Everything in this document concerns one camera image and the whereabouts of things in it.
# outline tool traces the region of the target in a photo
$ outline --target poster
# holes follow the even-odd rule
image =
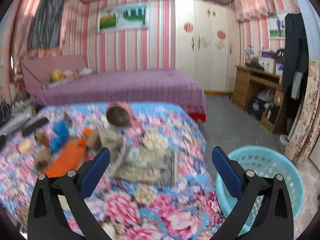
[[[101,9],[98,32],[148,27],[148,4],[122,4]]]
[[[285,16],[289,11],[280,11],[268,17],[269,38],[285,39]]]

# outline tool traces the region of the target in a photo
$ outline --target box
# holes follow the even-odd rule
[[[260,57],[267,57],[267,58],[273,58],[275,59],[276,53],[274,51],[270,50],[259,50],[259,56]]]
[[[283,63],[276,63],[276,75],[281,76],[283,73]]]
[[[261,65],[267,73],[276,73],[276,61],[273,58],[259,57],[259,65]]]

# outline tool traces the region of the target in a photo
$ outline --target lamp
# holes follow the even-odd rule
[[[251,45],[248,45],[248,47],[245,49],[245,62],[244,62],[244,67],[249,66],[249,55],[253,55],[253,47]]]

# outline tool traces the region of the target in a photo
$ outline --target blue gripper pad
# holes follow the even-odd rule
[[[240,199],[242,197],[242,181],[228,160],[229,158],[223,155],[219,147],[215,147],[212,150],[212,163],[216,167],[227,190],[232,197]]]
[[[82,198],[91,196],[109,164],[110,152],[108,149],[105,149],[81,180],[81,191],[79,195]]]

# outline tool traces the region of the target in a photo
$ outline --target red bed skirt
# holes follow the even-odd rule
[[[203,114],[203,113],[188,113],[188,114],[195,121],[198,121],[198,120],[201,120],[201,122],[206,122],[207,121],[206,114]]]

